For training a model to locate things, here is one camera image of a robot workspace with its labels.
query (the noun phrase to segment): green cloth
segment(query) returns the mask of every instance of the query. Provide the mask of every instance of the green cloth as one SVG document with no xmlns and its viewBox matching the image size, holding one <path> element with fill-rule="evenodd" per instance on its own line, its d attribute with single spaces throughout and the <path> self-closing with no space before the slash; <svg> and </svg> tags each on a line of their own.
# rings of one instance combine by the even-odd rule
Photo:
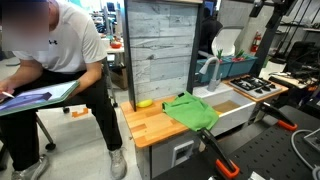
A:
<svg viewBox="0 0 320 180">
<path fill-rule="evenodd" d="M 164 102 L 162 105 L 163 112 L 193 131 L 203 127 L 210 130 L 219 119 L 211 106 L 188 92 L 179 95 L 173 102 Z"/>
</svg>

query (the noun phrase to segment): man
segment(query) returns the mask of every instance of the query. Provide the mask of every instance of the man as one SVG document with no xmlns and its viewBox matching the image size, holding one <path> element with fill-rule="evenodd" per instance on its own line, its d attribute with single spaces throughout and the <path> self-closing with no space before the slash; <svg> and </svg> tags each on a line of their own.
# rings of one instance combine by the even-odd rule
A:
<svg viewBox="0 0 320 180">
<path fill-rule="evenodd" d="M 201 24 L 201 37 L 199 50 L 212 53 L 211 44 L 213 39 L 218 34 L 219 30 L 223 27 L 222 24 L 216 20 L 216 18 L 210 15 L 210 9 L 204 8 L 204 20 Z"/>
<path fill-rule="evenodd" d="M 92 109 L 109 149 L 111 174 L 122 179 L 126 174 L 126 161 L 120 150 L 122 139 L 101 70 L 101 60 L 107 54 L 94 23 L 78 7 L 63 1 L 50 0 L 48 14 L 49 49 L 13 52 L 20 59 L 20 67 L 14 75 L 0 81 L 0 99 L 5 98 L 1 92 L 18 94 L 79 80 L 80 85 L 68 101 L 72 102 L 76 95 Z M 39 155 L 35 112 L 33 109 L 0 117 L 4 144 L 15 169 L 12 179 L 38 179 L 49 164 L 47 156 Z"/>
</svg>

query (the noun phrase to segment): toy stove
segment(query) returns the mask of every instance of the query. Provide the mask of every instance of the toy stove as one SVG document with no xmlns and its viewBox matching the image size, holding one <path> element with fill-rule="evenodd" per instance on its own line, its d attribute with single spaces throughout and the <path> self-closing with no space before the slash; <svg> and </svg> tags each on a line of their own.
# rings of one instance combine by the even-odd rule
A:
<svg viewBox="0 0 320 180">
<path fill-rule="evenodd" d="M 281 91 L 281 87 L 262 78 L 255 78 L 251 76 L 234 79 L 230 81 L 230 84 L 257 99 Z"/>
</svg>

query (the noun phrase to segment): sneaker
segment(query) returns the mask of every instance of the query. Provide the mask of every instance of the sneaker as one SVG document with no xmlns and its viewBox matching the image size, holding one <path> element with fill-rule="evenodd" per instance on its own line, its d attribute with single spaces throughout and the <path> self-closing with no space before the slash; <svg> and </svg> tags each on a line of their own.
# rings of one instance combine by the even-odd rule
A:
<svg viewBox="0 0 320 180">
<path fill-rule="evenodd" d="M 11 180 L 37 180 L 47 169 L 49 159 L 46 155 L 40 156 L 37 163 L 23 171 L 14 171 Z"/>
<path fill-rule="evenodd" d="M 111 175 L 115 180 L 120 180 L 126 176 L 127 162 L 122 155 L 121 149 L 109 151 L 111 157 Z"/>
</svg>

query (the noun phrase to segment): pegboard table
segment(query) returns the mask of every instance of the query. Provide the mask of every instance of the pegboard table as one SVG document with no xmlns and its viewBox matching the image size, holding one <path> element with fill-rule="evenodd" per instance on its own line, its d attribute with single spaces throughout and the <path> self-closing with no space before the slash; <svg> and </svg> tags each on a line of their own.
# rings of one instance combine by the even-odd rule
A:
<svg viewBox="0 0 320 180">
<path fill-rule="evenodd" d="M 320 127 L 320 120 L 297 109 L 285 106 L 280 111 L 298 124 L 298 130 L 314 131 Z M 247 180 L 253 171 L 265 179 L 312 179 L 311 171 L 298 158 L 291 146 L 292 132 L 275 125 L 276 121 L 267 116 L 219 142 L 225 154 L 228 154 L 240 168 L 240 173 L 235 179 Z M 296 135 L 297 149 L 310 164 L 320 165 L 320 154 L 303 141 L 304 135 L 304 133 Z M 190 177 L 207 180 L 218 174 L 214 165 L 215 159 L 216 155 L 213 153 L 201 152 L 161 174 L 155 180 L 182 180 Z"/>
</svg>

